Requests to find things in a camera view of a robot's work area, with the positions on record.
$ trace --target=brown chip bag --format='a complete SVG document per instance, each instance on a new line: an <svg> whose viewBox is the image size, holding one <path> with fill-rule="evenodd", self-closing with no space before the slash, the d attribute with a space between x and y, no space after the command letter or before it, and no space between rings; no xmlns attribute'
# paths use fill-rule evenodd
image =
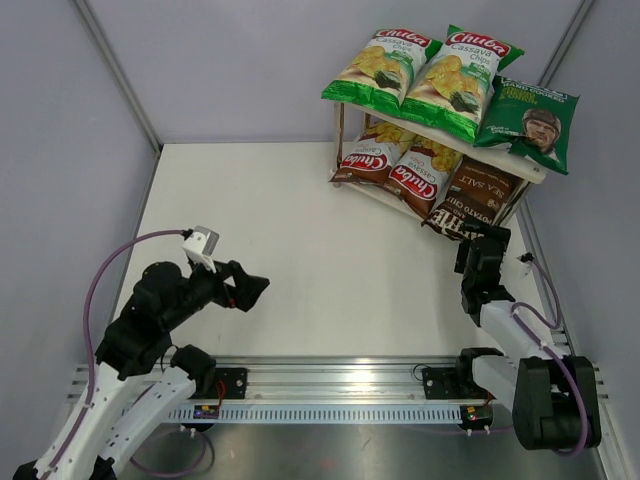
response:
<svg viewBox="0 0 640 480"><path fill-rule="evenodd" d="M340 163L331 182L384 184L389 172L416 136L392 123L372 125Z"/></svg>
<svg viewBox="0 0 640 480"><path fill-rule="evenodd" d="M451 239L468 238L462 231L466 216L491 224L517 181L513 175L465 155L444 201L431 211L426 224Z"/></svg>
<svg viewBox="0 0 640 480"><path fill-rule="evenodd" d="M436 201L436 195L455 170L462 153L417 136L411 148L391 170L385 190L402 198L423 219Z"/></svg>

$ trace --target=white tabletop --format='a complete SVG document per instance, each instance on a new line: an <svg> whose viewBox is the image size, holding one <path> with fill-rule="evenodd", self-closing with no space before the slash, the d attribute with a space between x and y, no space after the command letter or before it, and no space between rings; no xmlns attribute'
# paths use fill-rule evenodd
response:
<svg viewBox="0 0 640 480"><path fill-rule="evenodd" d="M457 355L495 346L460 305L457 243L329 183L331 143L166 145L139 234L203 225L215 258L271 280L249 313L211 305L173 333L212 355ZM508 255L524 253L514 217ZM189 274L181 239L135 248L119 308L146 266ZM540 307L532 275L504 283ZM536 325L548 337L548 332Z"/></svg>

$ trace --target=bag of chips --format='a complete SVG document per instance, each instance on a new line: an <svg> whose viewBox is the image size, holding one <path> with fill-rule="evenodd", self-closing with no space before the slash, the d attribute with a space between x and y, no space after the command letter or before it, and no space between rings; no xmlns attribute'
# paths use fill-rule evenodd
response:
<svg viewBox="0 0 640 480"><path fill-rule="evenodd" d="M384 188L402 198L411 210L426 219L439 189L461 158L462 153L417 136L411 148L391 170Z"/></svg>
<svg viewBox="0 0 640 480"><path fill-rule="evenodd" d="M415 136L392 123L372 125L360 135L353 151L340 162L330 181L382 186Z"/></svg>
<svg viewBox="0 0 640 480"><path fill-rule="evenodd" d="M495 147L566 175L569 128L579 97L496 76L474 147Z"/></svg>
<svg viewBox="0 0 640 480"><path fill-rule="evenodd" d="M410 30L379 30L322 98L396 115L416 74L441 45Z"/></svg>
<svg viewBox="0 0 640 480"><path fill-rule="evenodd" d="M400 116L473 143L496 71L524 51L486 35L449 26L445 45L400 108Z"/></svg>
<svg viewBox="0 0 640 480"><path fill-rule="evenodd" d="M513 175L465 155L444 201L431 210L426 224L454 240L469 238L462 229L467 215L491 224L517 184Z"/></svg>

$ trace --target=green and white chip bag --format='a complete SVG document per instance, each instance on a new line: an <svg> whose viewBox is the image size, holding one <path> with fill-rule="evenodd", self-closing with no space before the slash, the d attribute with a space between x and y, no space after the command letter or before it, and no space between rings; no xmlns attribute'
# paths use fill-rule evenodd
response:
<svg viewBox="0 0 640 480"><path fill-rule="evenodd" d="M410 30L378 30L322 98L397 115L416 74L441 46Z"/></svg>
<svg viewBox="0 0 640 480"><path fill-rule="evenodd" d="M493 77L521 55L513 45L449 25L447 41L399 116L473 143Z"/></svg>
<svg viewBox="0 0 640 480"><path fill-rule="evenodd" d="M569 128L579 97L497 76L474 147L496 147L566 175Z"/></svg>

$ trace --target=reflective metal surface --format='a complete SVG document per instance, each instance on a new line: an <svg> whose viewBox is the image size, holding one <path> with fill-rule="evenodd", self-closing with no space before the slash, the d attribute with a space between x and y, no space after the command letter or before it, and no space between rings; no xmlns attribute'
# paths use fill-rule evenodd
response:
<svg viewBox="0 0 640 480"><path fill-rule="evenodd" d="M164 426L162 429L175 428ZM362 425L216 425L207 435L216 459L210 471L189 479L475 479L598 480L596 455L576 459L526 452L515 435L467 438L454 427ZM188 466L196 440L176 434L150 440L140 463L164 472ZM151 478L129 465L120 480Z"/></svg>

